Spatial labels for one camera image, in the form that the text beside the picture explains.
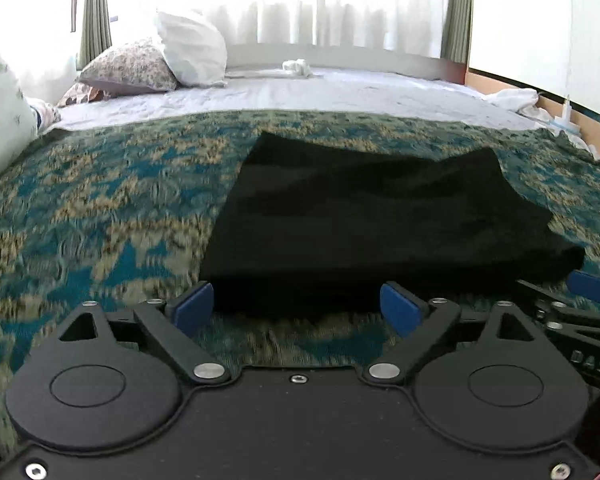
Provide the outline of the black pants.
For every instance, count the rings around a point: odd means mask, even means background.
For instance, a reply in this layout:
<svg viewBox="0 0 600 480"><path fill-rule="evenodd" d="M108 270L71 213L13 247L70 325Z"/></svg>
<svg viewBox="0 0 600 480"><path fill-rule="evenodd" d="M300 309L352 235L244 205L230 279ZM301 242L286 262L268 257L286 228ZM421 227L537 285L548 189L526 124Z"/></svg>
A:
<svg viewBox="0 0 600 480"><path fill-rule="evenodd" d="M584 249L507 182L490 148L441 160L265 133L215 221L200 278L227 318L373 313L395 282L429 299L562 281Z"/></svg>

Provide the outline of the teal patterned bedspread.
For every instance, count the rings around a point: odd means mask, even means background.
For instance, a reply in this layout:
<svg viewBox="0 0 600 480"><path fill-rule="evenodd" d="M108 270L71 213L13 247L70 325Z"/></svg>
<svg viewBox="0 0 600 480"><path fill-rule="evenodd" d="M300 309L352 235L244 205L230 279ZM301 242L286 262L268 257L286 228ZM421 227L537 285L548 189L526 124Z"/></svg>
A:
<svg viewBox="0 0 600 480"><path fill-rule="evenodd" d="M216 112L71 130L34 141L0 177L0 456L18 437L4 393L32 348L82 300L170 298L198 278L213 223L262 133L442 159L490 148L550 228L600 276L600 160L531 127L389 115Z"/></svg>

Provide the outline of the crumpled white cloth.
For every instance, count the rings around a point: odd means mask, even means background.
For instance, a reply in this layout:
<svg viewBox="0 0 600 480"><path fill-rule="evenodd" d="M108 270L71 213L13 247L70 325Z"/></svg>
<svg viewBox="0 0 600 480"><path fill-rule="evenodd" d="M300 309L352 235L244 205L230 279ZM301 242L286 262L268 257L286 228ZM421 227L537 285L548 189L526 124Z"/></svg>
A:
<svg viewBox="0 0 600 480"><path fill-rule="evenodd" d="M538 107L540 95L536 90L529 88L510 88L486 94L483 99L495 106L510 110L518 115L539 122L543 126L556 131L580 136L580 127L571 121L572 106L570 99L565 99L559 115L552 116L544 108Z"/></svg>

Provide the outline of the white bed sheet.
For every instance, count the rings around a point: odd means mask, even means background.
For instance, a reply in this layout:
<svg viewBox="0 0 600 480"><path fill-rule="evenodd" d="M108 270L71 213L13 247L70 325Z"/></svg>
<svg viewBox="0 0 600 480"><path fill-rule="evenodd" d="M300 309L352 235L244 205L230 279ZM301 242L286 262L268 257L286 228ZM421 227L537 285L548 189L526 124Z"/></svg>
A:
<svg viewBox="0 0 600 480"><path fill-rule="evenodd" d="M316 70L306 79L231 79L223 87L183 88L74 104L60 110L61 121L55 126L83 130L221 110L360 112L509 130L540 126L459 84L329 68Z"/></svg>

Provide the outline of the blue white patterned cloth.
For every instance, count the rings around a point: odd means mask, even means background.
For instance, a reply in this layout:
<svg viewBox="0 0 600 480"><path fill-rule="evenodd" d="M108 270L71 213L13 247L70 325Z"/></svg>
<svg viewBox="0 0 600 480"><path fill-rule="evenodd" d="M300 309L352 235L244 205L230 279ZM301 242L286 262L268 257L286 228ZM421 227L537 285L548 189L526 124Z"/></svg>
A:
<svg viewBox="0 0 600 480"><path fill-rule="evenodd" d="M31 109L38 134L42 134L61 121L60 111L55 105L38 98L27 98L26 101Z"/></svg>

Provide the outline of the floral pillow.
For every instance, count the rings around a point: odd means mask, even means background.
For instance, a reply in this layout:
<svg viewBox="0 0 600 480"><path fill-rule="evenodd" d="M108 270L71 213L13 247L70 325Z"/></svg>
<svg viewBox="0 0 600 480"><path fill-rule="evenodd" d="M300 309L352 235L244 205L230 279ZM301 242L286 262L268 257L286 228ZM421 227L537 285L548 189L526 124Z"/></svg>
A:
<svg viewBox="0 0 600 480"><path fill-rule="evenodd" d="M78 81L110 96L170 92L178 80L149 42L112 46L80 71Z"/></svg>

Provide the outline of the white pillow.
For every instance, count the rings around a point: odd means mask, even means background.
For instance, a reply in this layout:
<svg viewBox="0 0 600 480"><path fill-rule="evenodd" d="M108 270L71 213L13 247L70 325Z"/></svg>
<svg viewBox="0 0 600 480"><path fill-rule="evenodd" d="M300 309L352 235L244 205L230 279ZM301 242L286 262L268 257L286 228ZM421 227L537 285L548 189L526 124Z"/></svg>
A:
<svg viewBox="0 0 600 480"><path fill-rule="evenodd" d="M187 88L224 84L227 63L223 35L199 13L157 13L157 32L166 65Z"/></svg>

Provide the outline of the right green curtain panel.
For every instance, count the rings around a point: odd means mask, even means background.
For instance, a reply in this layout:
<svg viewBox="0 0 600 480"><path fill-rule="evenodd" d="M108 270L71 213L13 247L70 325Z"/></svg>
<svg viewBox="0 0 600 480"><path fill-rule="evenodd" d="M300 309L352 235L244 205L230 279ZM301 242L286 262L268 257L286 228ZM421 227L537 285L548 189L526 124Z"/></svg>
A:
<svg viewBox="0 0 600 480"><path fill-rule="evenodd" d="M448 0L441 41L441 57L468 63L474 0Z"/></svg>

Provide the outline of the green curtain panel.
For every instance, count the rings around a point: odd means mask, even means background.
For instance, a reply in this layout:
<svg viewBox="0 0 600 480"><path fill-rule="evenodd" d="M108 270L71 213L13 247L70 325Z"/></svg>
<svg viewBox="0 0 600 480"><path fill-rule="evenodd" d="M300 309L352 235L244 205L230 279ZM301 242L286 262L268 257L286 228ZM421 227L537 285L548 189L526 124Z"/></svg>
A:
<svg viewBox="0 0 600 480"><path fill-rule="evenodd" d="M112 45L108 0L84 0L76 67L82 70Z"/></svg>
<svg viewBox="0 0 600 480"><path fill-rule="evenodd" d="M441 41L441 57L468 63L474 0L448 0Z"/></svg>

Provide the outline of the small white rolled cloth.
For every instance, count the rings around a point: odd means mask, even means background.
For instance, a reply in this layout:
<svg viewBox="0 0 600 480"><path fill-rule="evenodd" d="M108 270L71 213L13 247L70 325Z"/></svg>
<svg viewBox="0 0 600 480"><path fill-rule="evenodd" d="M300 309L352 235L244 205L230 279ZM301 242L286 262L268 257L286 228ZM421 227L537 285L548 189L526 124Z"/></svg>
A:
<svg viewBox="0 0 600 480"><path fill-rule="evenodd" d="M284 61L282 73L285 78L290 79L306 79L313 76L312 68L304 58Z"/></svg>

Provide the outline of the wooden bed frame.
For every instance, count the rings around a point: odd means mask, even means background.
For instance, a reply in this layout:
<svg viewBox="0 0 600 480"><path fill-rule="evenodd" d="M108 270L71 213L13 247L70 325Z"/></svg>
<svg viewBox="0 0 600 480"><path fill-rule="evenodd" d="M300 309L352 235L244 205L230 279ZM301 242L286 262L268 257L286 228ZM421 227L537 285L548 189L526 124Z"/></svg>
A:
<svg viewBox="0 0 600 480"><path fill-rule="evenodd" d="M473 70L465 64L454 63L442 58L434 58L434 69L436 77L453 84L464 84L484 94L494 93L504 89L529 88L528 84L522 84L503 76L496 76L483 70ZM534 87L539 93L538 107L546 110L552 116L562 112L562 104L565 99L557 94ZM600 153L600 114L597 114L577 103L571 103L571 120L580 127L583 140L593 144Z"/></svg>

